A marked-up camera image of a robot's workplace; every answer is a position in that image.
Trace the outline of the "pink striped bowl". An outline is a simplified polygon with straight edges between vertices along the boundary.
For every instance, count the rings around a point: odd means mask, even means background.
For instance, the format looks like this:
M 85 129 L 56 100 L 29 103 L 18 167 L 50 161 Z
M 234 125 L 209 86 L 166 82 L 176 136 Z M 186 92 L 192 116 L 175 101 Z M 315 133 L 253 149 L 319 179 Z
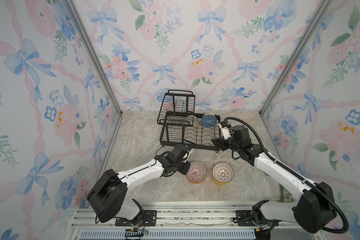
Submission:
M 187 172 L 187 178 L 194 184 L 202 183 L 207 176 L 206 167 L 200 162 L 191 163 L 190 169 Z

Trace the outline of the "blue triangle pattern bowl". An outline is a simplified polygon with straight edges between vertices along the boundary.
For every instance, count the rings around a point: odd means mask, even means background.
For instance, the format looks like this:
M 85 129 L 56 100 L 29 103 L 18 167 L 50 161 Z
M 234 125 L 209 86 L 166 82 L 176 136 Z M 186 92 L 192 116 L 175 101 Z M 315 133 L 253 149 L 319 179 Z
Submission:
M 206 128 L 212 128 L 218 123 L 218 119 L 213 114 L 204 114 L 201 118 L 201 125 Z

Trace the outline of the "brown checker pattern bowl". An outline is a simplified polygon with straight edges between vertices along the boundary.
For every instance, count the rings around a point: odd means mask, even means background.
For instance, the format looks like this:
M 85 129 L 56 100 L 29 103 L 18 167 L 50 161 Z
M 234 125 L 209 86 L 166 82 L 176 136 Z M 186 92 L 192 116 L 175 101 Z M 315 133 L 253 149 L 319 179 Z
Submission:
M 200 121 L 197 117 L 194 116 L 187 116 L 186 121 L 191 124 L 190 126 L 187 126 L 188 129 L 196 129 L 200 125 Z

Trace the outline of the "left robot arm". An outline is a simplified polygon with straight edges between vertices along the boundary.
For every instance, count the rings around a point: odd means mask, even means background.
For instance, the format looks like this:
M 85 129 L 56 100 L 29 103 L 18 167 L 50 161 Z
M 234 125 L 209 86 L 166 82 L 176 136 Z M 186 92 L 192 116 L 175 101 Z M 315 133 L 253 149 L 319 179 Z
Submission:
M 153 179 L 175 173 L 186 175 L 192 150 L 188 145 L 176 145 L 172 151 L 163 152 L 134 169 L 117 173 L 112 169 L 105 171 L 87 195 L 96 214 L 95 223 L 106 223 L 116 217 L 132 226 L 142 224 L 145 210 L 135 199 L 126 201 L 127 193 Z

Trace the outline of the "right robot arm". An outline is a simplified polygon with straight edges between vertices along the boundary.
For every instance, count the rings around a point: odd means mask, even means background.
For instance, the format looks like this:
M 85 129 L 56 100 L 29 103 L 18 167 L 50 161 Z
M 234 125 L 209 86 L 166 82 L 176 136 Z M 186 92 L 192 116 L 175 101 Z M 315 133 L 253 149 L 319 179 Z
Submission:
M 213 139 L 219 151 L 238 153 L 239 159 L 265 172 L 296 199 L 295 203 L 262 200 L 253 205 L 251 215 L 242 219 L 244 222 L 259 226 L 258 232 L 269 232 L 280 222 L 298 224 L 312 234 L 320 230 L 345 234 L 349 230 L 349 221 L 335 203 L 333 190 L 328 184 L 316 183 L 275 158 L 245 121 L 227 117 L 219 123 L 219 129 L 222 136 Z

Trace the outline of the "white lattice yellow bowl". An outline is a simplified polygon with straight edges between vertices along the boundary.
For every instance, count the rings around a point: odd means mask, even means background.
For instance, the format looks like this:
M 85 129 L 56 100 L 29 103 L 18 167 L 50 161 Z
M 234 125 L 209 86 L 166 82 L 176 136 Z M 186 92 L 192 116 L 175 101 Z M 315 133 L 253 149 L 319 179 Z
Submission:
M 218 163 L 213 168 L 213 178 L 217 183 L 226 185 L 234 178 L 234 170 L 229 164 Z

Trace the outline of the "green snack bag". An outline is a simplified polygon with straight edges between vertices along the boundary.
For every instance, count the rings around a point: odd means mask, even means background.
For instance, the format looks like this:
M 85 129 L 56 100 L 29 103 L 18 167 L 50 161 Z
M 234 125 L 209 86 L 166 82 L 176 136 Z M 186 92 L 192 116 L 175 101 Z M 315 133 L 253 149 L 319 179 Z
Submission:
M 291 193 L 282 185 L 280 185 L 281 201 L 284 203 L 290 203 L 293 201 Z

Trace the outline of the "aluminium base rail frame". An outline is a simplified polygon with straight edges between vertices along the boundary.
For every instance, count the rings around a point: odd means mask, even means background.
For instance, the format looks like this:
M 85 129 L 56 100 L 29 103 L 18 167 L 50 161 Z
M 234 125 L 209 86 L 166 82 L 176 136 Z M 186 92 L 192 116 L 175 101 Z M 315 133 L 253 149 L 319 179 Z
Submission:
M 259 233 L 247 217 L 254 202 L 147 202 L 145 219 L 131 226 L 120 218 L 96 223 L 91 208 L 78 210 L 67 240 L 326 240 L 322 231 L 310 234 L 300 226 L 280 222 Z

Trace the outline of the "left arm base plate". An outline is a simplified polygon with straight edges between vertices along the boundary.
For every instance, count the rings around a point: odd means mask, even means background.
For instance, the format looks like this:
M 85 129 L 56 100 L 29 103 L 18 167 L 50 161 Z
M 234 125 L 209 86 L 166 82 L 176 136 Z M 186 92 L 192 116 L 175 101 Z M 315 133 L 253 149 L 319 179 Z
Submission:
M 144 210 L 138 214 L 133 220 L 125 218 L 116 218 L 115 226 L 117 227 L 155 227 L 157 222 L 156 210 Z

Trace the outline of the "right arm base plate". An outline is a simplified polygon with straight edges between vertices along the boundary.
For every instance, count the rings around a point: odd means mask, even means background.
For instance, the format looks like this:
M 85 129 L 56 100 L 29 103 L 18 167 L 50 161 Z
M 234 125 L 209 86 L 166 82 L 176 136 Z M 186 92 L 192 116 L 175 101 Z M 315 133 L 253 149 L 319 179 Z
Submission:
M 260 228 L 270 228 L 273 225 L 278 226 L 280 221 L 267 220 L 259 212 L 254 210 L 237 210 L 235 211 L 236 217 L 233 218 L 233 223 L 238 224 L 240 227 L 257 226 Z

